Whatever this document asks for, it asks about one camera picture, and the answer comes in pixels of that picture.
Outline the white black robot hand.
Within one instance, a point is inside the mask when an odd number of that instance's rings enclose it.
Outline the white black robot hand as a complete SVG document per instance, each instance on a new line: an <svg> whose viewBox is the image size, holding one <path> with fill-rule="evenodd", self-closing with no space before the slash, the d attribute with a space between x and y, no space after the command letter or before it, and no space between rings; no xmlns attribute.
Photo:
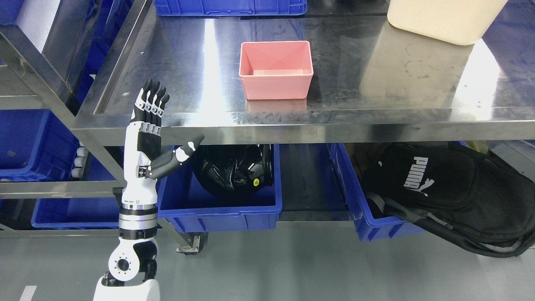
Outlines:
<svg viewBox="0 0 535 301"><path fill-rule="evenodd" d="M135 98L124 144L122 204L128 209L157 202L158 180L180 169L204 140L197 135L176 149L162 152L162 118L170 96L158 80L147 80Z"/></svg>

